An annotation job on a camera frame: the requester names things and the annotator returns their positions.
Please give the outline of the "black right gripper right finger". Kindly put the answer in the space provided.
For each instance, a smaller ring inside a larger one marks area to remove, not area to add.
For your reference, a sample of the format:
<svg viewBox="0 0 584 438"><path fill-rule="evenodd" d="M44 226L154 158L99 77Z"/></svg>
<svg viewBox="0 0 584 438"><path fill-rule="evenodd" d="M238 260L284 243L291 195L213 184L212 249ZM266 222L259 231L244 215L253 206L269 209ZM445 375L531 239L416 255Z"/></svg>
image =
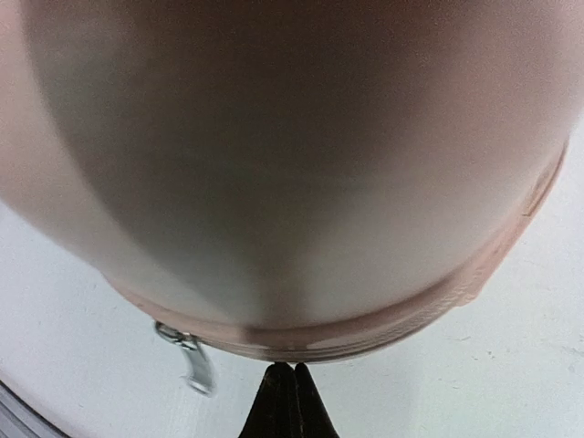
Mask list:
<svg viewBox="0 0 584 438"><path fill-rule="evenodd" d="M295 367L297 396L302 436L307 438L339 438L318 388L305 363Z"/></svg>

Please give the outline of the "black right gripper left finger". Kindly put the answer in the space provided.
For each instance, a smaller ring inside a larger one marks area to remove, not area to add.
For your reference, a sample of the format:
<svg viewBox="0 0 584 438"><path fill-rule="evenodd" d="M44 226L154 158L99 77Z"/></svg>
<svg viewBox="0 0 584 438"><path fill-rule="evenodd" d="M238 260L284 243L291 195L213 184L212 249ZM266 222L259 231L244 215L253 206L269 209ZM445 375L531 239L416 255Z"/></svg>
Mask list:
<svg viewBox="0 0 584 438"><path fill-rule="evenodd" d="M267 367L240 438L297 436L297 381L285 362Z"/></svg>

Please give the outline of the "pink hard-shell suitcase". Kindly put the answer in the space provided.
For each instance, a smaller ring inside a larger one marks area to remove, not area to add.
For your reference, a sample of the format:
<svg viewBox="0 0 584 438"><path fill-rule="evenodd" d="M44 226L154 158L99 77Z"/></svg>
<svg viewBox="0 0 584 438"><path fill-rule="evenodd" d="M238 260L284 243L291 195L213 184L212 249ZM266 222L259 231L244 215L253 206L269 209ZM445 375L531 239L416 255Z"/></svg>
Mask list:
<svg viewBox="0 0 584 438"><path fill-rule="evenodd" d="M481 291L582 44L580 1L4 1L1 198L169 340L347 358Z"/></svg>

